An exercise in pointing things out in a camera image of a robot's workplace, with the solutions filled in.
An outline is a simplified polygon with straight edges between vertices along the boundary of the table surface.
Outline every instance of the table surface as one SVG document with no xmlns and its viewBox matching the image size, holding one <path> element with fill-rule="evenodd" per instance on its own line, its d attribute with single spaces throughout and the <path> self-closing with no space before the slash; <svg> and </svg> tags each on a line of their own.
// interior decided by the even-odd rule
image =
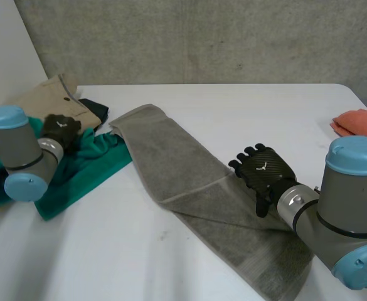
<svg viewBox="0 0 367 301">
<path fill-rule="evenodd" d="M 109 106 L 110 121 L 153 103 L 225 164 L 263 142 L 310 187 L 321 185 L 337 138 L 330 120 L 365 108 L 334 84 L 83 86 L 78 93 Z M 129 164 L 50 222 L 32 204 L 0 210 L 2 300 L 263 299 L 152 201 Z M 314 258 L 296 300 L 367 300 L 367 290 L 348 290 Z"/>
</svg>

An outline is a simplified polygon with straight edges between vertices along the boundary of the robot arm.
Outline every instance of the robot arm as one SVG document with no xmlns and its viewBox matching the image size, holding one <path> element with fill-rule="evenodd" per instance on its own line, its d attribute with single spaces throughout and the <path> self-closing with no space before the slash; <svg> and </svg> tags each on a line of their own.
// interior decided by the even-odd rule
<svg viewBox="0 0 367 301">
<path fill-rule="evenodd" d="M 16 201 L 39 200 L 79 129 L 80 122 L 71 117 L 49 115 L 37 140 L 21 108 L 0 107 L 0 160 L 9 174 L 6 194 Z"/>
<path fill-rule="evenodd" d="M 256 145 L 231 161 L 257 192 L 257 216 L 274 205 L 280 217 L 345 286 L 367 288 L 367 137 L 335 140 L 326 157 L 321 193 L 297 182 L 274 150 Z"/>
</svg>

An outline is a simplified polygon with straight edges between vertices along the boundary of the beige cloth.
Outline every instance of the beige cloth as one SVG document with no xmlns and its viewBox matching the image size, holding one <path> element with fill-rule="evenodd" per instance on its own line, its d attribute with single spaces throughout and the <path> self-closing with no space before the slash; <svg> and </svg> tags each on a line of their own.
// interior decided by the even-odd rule
<svg viewBox="0 0 367 301">
<path fill-rule="evenodd" d="M 80 132 L 83 132 L 88 127 L 97 127 L 101 124 L 101 120 L 73 97 L 76 90 L 76 79 L 63 73 L 40 83 L 16 100 L 9 101 L 8 104 L 18 105 L 28 116 L 39 118 L 42 121 L 49 114 L 73 117 L 75 120 L 81 121 L 82 129 Z"/>
</svg>

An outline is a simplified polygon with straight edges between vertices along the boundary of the teal towel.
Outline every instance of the teal towel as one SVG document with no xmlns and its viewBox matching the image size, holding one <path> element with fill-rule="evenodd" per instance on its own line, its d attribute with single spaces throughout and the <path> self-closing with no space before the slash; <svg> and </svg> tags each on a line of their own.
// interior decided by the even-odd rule
<svg viewBox="0 0 367 301">
<path fill-rule="evenodd" d="M 34 118 L 29 118 L 29 122 L 39 137 L 42 122 Z M 44 220 L 61 213 L 132 160 L 122 138 L 110 133 L 95 136 L 92 129 L 75 141 L 73 149 L 59 163 L 47 192 L 35 202 Z M 9 200 L 1 189 L 0 204 Z"/>
</svg>

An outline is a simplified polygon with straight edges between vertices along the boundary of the light blue cap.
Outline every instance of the light blue cap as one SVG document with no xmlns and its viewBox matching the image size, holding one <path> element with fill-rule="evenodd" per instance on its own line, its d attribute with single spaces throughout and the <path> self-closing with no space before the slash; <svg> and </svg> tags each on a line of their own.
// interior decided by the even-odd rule
<svg viewBox="0 0 367 301">
<path fill-rule="evenodd" d="M 351 290 L 367 288 L 367 245 L 343 256 L 331 273 Z"/>
<path fill-rule="evenodd" d="M 21 107 L 15 105 L 0 106 L 0 130 L 15 129 L 28 123 L 28 118 Z"/>
<path fill-rule="evenodd" d="M 41 199 L 48 184 L 35 174 L 11 174 L 4 184 L 6 194 L 15 201 L 35 202 Z"/>
<path fill-rule="evenodd" d="M 333 170 L 352 176 L 367 176 L 367 137 L 347 136 L 329 146 L 326 164 Z"/>
</svg>

